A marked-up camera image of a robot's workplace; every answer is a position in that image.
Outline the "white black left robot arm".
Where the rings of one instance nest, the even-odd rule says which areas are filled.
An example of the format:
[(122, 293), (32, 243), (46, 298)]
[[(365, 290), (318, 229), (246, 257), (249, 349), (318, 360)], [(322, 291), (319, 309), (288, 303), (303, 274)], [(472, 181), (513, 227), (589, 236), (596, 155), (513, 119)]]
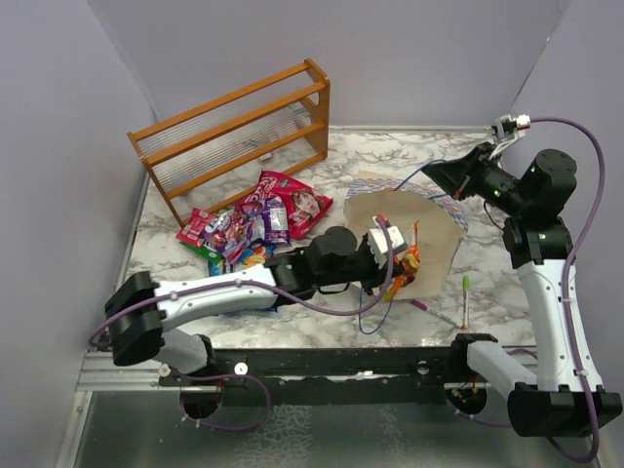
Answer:
[(363, 238), (342, 226), (307, 246), (279, 253), (247, 269), (200, 280), (158, 282), (147, 271), (130, 276), (104, 306), (103, 323), (118, 367), (155, 360), (201, 385), (215, 373), (208, 340), (181, 331), (206, 317), (301, 304), (321, 288), (358, 283), (389, 289), (401, 273), (394, 257), (408, 244), (396, 226), (378, 226)]

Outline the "blue gummy snack bag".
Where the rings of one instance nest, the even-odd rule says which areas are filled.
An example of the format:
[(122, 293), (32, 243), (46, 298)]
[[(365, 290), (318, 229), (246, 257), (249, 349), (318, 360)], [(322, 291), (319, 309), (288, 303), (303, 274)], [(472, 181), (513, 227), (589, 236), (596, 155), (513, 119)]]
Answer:
[[(273, 246), (258, 246), (254, 248), (245, 249), (238, 260), (235, 263), (231, 263), (225, 258), (222, 258), (217, 263), (208, 263), (208, 273), (210, 277), (222, 276), (224, 274), (236, 273), (242, 270), (253, 267), (257, 264), (263, 264), (267, 259), (272, 258), (274, 254)], [(234, 317), (239, 315), (263, 315), (264, 313), (276, 313), (276, 307), (270, 308), (248, 308), (240, 309), (233, 312), (225, 313), (225, 316)]]

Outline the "green snack bag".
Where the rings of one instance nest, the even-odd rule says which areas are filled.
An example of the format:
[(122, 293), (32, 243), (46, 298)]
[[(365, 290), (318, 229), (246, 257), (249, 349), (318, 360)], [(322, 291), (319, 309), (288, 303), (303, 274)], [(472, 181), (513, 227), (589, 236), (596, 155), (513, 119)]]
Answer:
[(208, 263), (217, 264), (222, 261), (222, 255), (212, 248), (206, 246), (196, 247), (194, 245), (190, 245), (184, 242), (180, 242), (180, 244), (192, 253), (200, 256)]

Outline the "red pink snack bag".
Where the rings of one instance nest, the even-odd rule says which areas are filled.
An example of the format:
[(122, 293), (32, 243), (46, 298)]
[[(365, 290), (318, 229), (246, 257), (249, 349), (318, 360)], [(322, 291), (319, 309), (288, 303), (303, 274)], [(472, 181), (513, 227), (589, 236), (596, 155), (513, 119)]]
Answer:
[(283, 173), (262, 171), (253, 193), (260, 199), (281, 198), (292, 239), (301, 240), (328, 212), (333, 199)]

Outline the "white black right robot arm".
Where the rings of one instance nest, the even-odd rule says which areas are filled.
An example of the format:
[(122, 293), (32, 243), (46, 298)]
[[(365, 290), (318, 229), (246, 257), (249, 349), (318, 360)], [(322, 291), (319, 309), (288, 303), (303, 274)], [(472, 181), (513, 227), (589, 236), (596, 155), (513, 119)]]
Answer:
[(575, 161), (557, 149), (537, 153), (521, 177), (501, 169), (494, 146), (432, 164), (424, 173), (455, 200), (479, 196), (505, 213), (503, 243), (523, 286), (537, 352), (537, 371), (514, 360), (484, 334), (457, 336), (448, 356), (457, 380), (482, 377), (506, 400), (522, 437), (587, 437), (622, 411), (605, 391), (575, 304), (573, 243), (560, 213), (576, 187)]

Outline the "orange snack box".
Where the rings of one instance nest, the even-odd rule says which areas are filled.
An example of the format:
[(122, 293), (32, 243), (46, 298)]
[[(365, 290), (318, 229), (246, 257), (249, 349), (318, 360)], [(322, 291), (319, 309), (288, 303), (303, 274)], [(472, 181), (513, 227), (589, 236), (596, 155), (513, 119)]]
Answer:
[(418, 227), (419, 222), (416, 221), (409, 232), (409, 247), (406, 251), (396, 256), (394, 259), (396, 266), (401, 266), (403, 272), (393, 279), (392, 285), (386, 291), (383, 300), (392, 301), (401, 289), (411, 284), (420, 269), (421, 259), (418, 249)]

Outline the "pink berry candy packet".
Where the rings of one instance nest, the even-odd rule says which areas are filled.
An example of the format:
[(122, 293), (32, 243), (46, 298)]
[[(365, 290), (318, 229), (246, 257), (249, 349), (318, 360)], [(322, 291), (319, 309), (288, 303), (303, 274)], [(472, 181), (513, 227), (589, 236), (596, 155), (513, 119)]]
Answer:
[(205, 242), (230, 263), (236, 263), (253, 243), (264, 240), (264, 223), (234, 210), (211, 220), (202, 232)]

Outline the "blue checkered paper bag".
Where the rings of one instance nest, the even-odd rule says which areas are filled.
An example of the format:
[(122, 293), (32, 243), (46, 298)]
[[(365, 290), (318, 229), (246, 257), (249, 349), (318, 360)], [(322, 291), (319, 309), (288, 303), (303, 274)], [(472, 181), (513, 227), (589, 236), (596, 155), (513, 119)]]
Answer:
[(408, 304), (416, 312), (427, 314), (410, 304), (417, 299), (462, 325), (459, 311), (462, 301), (442, 303), (456, 253), (468, 232), (466, 211), (441, 190), (414, 180), (398, 180), (390, 175), (369, 171), (357, 172), (349, 185), (344, 202), (346, 227), (361, 235), (373, 227), (372, 217), (384, 215), (406, 239), (418, 221), (418, 249), (421, 265), (414, 281), (399, 291), (392, 301), (382, 301), (381, 315), (375, 324), (371, 316), (358, 318), (360, 332), (371, 335), (381, 329), (397, 306)]

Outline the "red candy packet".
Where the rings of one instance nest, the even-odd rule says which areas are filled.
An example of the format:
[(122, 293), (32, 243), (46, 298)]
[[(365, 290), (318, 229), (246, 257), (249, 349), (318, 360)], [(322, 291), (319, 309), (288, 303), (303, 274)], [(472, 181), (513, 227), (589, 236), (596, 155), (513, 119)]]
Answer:
[(206, 241), (205, 228), (216, 216), (204, 210), (194, 208), (189, 221), (178, 231), (176, 239), (186, 245), (202, 248)]

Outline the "purple snack bag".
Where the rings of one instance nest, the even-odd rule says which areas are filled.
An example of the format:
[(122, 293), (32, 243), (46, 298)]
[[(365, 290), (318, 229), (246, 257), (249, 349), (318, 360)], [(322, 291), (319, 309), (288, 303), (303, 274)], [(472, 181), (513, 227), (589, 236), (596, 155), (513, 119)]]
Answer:
[(290, 243), (288, 213), (280, 196), (244, 202), (241, 209), (252, 222), (253, 244), (285, 246)]

